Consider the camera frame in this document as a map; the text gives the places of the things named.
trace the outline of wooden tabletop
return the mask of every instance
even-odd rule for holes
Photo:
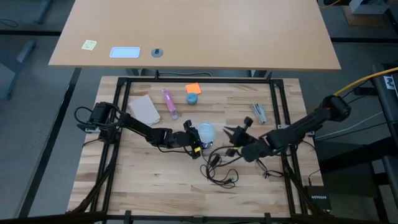
[[[81,49],[86,40],[97,41],[93,50]],[[110,58],[113,47],[141,54]],[[315,0],[76,0],[49,64],[340,69]]]
[[[96,102],[112,102],[116,80],[117,77],[102,78]],[[306,115],[299,80],[284,79],[284,83],[290,117],[292,121],[296,121]],[[268,84],[201,83],[200,86],[202,94],[199,95],[197,105],[186,104],[185,83],[135,82],[132,83],[128,100],[135,100],[145,94],[150,96],[162,118],[153,128],[164,127],[182,131],[183,122],[187,119],[190,119],[194,126],[200,123],[213,124],[217,130],[213,149],[230,145],[222,128],[243,125],[246,116],[255,121],[248,129],[248,133],[253,136],[260,136],[275,128]],[[170,117],[161,94],[163,88],[170,90],[172,94],[180,116],[177,120]],[[260,125],[256,122],[251,109],[253,102],[264,105],[266,124]],[[96,139],[97,135],[88,134],[86,141]],[[306,141],[313,144],[310,138],[306,138]],[[83,148],[69,210],[75,208],[94,186],[102,148],[102,142],[93,142]],[[297,154],[303,182],[307,183],[308,175],[319,169],[317,155],[315,150],[305,143],[299,145]],[[223,160],[227,161],[228,158],[223,156]],[[268,169],[282,171],[280,157],[261,160]],[[131,210],[135,215],[262,217],[265,212],[269,212],[272,217],[290,216],[283,178],[265,179],[255,163],[241,159],[216,170],[216,178],[223,178],[231,168],[239,173],[236,187],[224,189],[202,176],[200,166],[204,163],[203,158],[192,160],[186,154],[161,153],[143,137],[125,129],[119,148],[109,213],[122,215],[125,210]],[[320,172],[313,174],[311,178],[313,185],[323,185]],[[104,189],[100,194],[99,208],[103,202],[103,195]],[[299,212],[295,188],[294,197]]]

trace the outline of yellow sticky note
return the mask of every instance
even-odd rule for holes
[[[192,83],[185,85],[185,88],[187,89],[187,93],[196,93],[196,94],[201,93],[199,83]]]
[[[86,40],[86,42],[81,46],[83,50],[93,50],[97,41],[95,40]]]

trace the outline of cable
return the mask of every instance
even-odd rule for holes
[[[256,164],[264,171],[262,174],[264,178],[268,178],[270,176],[273,177],[283,177],[284,174],[282,172],[276,171],[276,170],[269,170],[266,165],[260,161],[260,159],[256,159]]]
[[[362,124],[363,122],[368,121],[368,120],[370,120],[370,119],[374,118],[375,116],[377,116],[377,115],[379,115],[379,114],[382,114],[382,113],[383,113],[383,111],[380,111],[380,112],[378,112],[377,114],[374,114],[374,115],[372,115],[372,116],[370,116],[370,117],[368,117],[368,118],[366,118],[366,119],[364,119],[364,120],[362,120],[362,121],[360,121],[360,122],[358,122],[358,123],[352,125],[351,127],[348,127],[348,128],[345,128],[345,129],[342,129],[342,130],[339,130],[339,131],[335,131],[335,132],[332,132],[332,133],[329,133],[329,134],[324,134],[324,135],[322,135],[322,136],[316,137],[315,139],[320,139],[320,138],[323,138],[323,137],[326,137],[326,136],[329,136],[329,135],[332,135],[332,134],[337,134],[337,133],[341,133],[341,132],[343,132],[343,131],[350,130],[351,128],[355,128],[355,127],[357,127],[358,125]]]
[[[152,136],[152,140],[153,140],[153,142],[156,142],[155,137],[153,137],[153,136]],[[190,155],[190,154],[188,153],[187,149],[185,148],[185,146],[183,147],[183,148],[184,148],[184,151],[176,151],[176,150],[163,151],[163,150],[160,149],[160,147],[159,147],[158,144],[156,144],[156,147],[157,147],[157,149],[158,149],[160,152],[164,152],[164,153],[166,153],[166,152],[178,152],[178,153],[187,153],[188,155]]]
[[[79,111],[80,109],[85,109],[88,110],[90,113],[92,113],[93,111],[90,110],[89,108],[85,107],[85,106],[79,106],[78,108],[76,108],[73,116],[75,117],[75,120],[77,120],[80,124],[87,124],[86,122],[82,122],[77,118],[77,111]]]
[[[193,72],[193,73],[181,73],[181,72],[159,72],[159,75],[165,75],[165,74],[171,74],[171,75],[186,75],[186,76],[190,76],[190,75],[208,75],[210,77],[213,77],[213,75],[210,72]]]
[[[95,142],[95,141],[99,141],[99,140],[101,140],[101,138],[99,138],[99,139],[94,139],[94,140],[85,142],[85,143],[82,145],[82,147],[85,147],[87,144],[92,143],[92,142]]]
[[[254,223],[254,222],[237,222],[237,223],[227,223],[227,224],[247,224],[247,223]]]
[[[347,104],[353,103],[353,102],[355,102],[355,101],[357,101],[357,100],[359,100],[359,99],[361,99],[361,98],[364,98],[365,96],[369,96],[369,95],[370,95],[371,93],[373,93],[374,91],[376,91],[376,89],[373,89],[372,91],[367,92],[365,95],[360,96],[360,97],[358,97],[358,98],[356,98],[356,99],[351,100],[351,101],[348,102]]]
[[[358,87],[361,87],[361,86],[363,86],[365,83],[367,83],[369,80],[366,80],[365,82],[362,82],[361,84],[359,84],[358,86],[357,86],[357,88]],[[352,93],[352,92],[354,92],[354,90],[351,90],[351,91],[349,91],[349,92],[347,92],[344,96],[342,96],[342,98],[344,99],[346,96],[348,96],[350,93]]]
[[[330,7],[330,6],[334,6],[335,4],[339,3],[340,1],[341,1],[341,0],[337,0],[337,1],[333,2],[333,3],[331,3],[331,4],[328,5],[328,6],[319,6],[319,8],[320,8],[320,9],[326,9],[326,8],[328,8],[328,7]]]
[[[311,143],[309,143],[309,142],[307,142],[307,141],[302,141],[302,142],[304,142],[304,143],[306,143],[306,144],[308,144],[308,145],[310,145],[312,148],[313,148],[313,150],[315,150],[316,151],[316,149],[315,149],[315,146],[313,146]]]
[[[312,186],[312,184],[311,184],[311,175],[312,175],[312,174],[316,174],[316,173],[319,172],[320,170],[321,170],[321,169],[318,169],[317,171],[311,173],[311,174],[308,176],[308,184],[309,184],[310,186]]]
[[[232,161],[229,161],[229,162],[226,162],[223,164],[221,156],[219,154],[216,154],[215,152],[219,151],[220,149],[231,148],[231,147],[233,147],[233,146],[221,146],[221,147],[216,148],[215,150],[213,150],[210,153],[208,160],[206,160],[205,157],[203,157],[203,153],[201,153],[203,159],[206,162],[206,164],[202,164],[200,166],[201,174],[204,177],[206,177],[208,180],[212,181],[214,184],[219,185],[220,187],[223,187],[226,189],[231,189],[231,188],[235,187],[235,183],[239,180],[238,172],[236,171],[236,169],[230,169],[223,179],[217,180],[217,179],[214,179],[214,176],[216,175],[215,169],[217,167],[223,167],[228,164],[231,164],[231,163],[237,161],[238,159],[242,158],[242,156],[239,156],[239,157],[233,159]],[[228,176],[231,172],[235,173],[236,179],[233,179],[232,177],[228,178]]]
[[[356,130],[356,131],[351,131],[351,132],[348,132],[348,133],[340,134],[340,135],[338,135],[338,136],[333,136],[333,137],[330,137],[330,138],[327,138],[327,139],[322,139],[322,140],[319,140],[319,141],[317,141],[317,142],[326,141],[326,140],[334,139],[334,138],[338,138],[338,137],[341,137],[341,136],[344,136],[344,135],[347,135],[347,134],[355,133],[355,132],[358,132],[358,131],[363,131],[363,130],[366,130],[366,129],[369,129],[369,128],[377,127],[377,126],[380,126],[380,125],[382,125],[382,124],[387,124],[387,123],[391,123],[391,122],[396,122],[396,121],[390,121],[390,122],[383,122],[383,123],[380,123],[380,124],[375,124],[375,125],[369,126],[369,127],[367,127],[367,128],[362,128],[362,129],[358,129],[358,130]]]
[[[384,75],[384,74],[391,73],[391,72],[396,72],[396,71],[398,71],[398,67],[395,67],[395,68],[392,68],[392,69],[388,69],[388,70],[385,70],[385,71],[382,71],[382,72],[373,73],[372,75],[368,75],[366,77],[360,78],[359,80],[356,80],[355,82],[353,82],[353,83],[351,83],[349,85],[346,85],[344,88],[342,88],[339,91],[337,91],[334,95],[338,96],[342,92],[346,91],[347,89],[357,85],[360,82],[366,81],[366,80],[368,80],[370,78],[377,77],[377,76]]]
[[[19,26],[19,24],[16,21],[13,21],[10,19],[0,18],[0,23],[4,24],[5,26],[11,27],[11,28],[16,28]]]

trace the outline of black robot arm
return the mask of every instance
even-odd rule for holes
[[[343,121],[351,112],[351,107],[339,96],[326,97],[321,105],[312,113],[283,129],[276,129],[255,138],[246,133],[248,124],[252,121],[246,118],[245,128],[227,128],[233,134],[229,136],[230,143],[242,146],[242,156],[248,162],[260,157],[274,156],[289,145],[299,144],[310,131],[317,131],[325,121]]]
[[[110,123],[109,117],[112,113],[119,113],[116,116],[116,122]],[[118,140],[118,128],[127,128],[146,139],[148,143],[155,147],[164,147],[173,149],[178,147],[190,146],[192,151],[189,153],[193,159],[200,156],[200,153],[195,149],[200,147],[201,142],[198,131],[191,127],[191,121],[188,120],[184,123],[184,131],[177,131],[173,133],[169,128],[151,128],[148,125],[140,122],[130,114],[121,111],[116,105],[100,102],[96,103],[90,118],[87,122],[80,122],[78,127],[82,130],[96,129],[100,130],[99,139],[114,144]]]

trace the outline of light wood desk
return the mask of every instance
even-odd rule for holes
[[[95,40],[93,50],[83,50]],[[139,58],[110,58],[140,47]],[[154,58],[153,49],[164,50]],[[76,0],[54,66],[339,70],[314,0]]]
[[[96,102],[113,101],[117,79],[102,78]],[[294,122],[306,115],[299,80],[284,79],[284,85],[290,117]],[[153,125],[154,128],[164,127],[181,131],[183,122],[188,119],[194,126],[200,123],[214,124],[218,135],[213,149],[221,145],[230,145],[228,137],[222,132],[223,126],[241,126],[246,116],[254,120],[248,129],[248,133],[253,136],[260,136],[275,128],[269,85],[201,83],[200,86],[202,94],[197,105],[186,103],[185,83],[134,82],[128,101],[145,94],[150,96],[162,118],[161,122]],[[177,120],[170,117],[161,95],[163,88],[171,91],[180,115]],[[256,122],[251,109],[251,103],[254,101],[264,105],[267,116],[265,125]],[[86,141],[96,137],[97,134],[88,134]],[[313,144],[310,138],[306,138],[306,141]],[[94,186],[102,146],[102,142],[94,142],[83,148],[68,209],[75,208]],[[319,169],[317,155],[311,146],[303,143],[299,145],[297,154],[303,182],[307,183],[308,175]],[[282,170],[280,157],[267,157],[262,161],[268,169]],[[161,153],[138,134],[124,129],[108,214],[123,215],[125,210],[131,210],[134,215],[263,217],[264,212],[269,212],[272,217],[290,217],[283,178],[264,179],[255,163],[241,159],[216,170],[217,177],[221,178],[230,168],[235,168],[239,173],[236,187],[224,189],[202,176],[199,170],[202,164],[202,158],[192,160],[186,154]],[[312,175],[312,184],[323,185],[320,172]],[[98,208],[101,208],[103,195],[102,191]],[[294,199],[296,211],[299,212],[295,188]]]

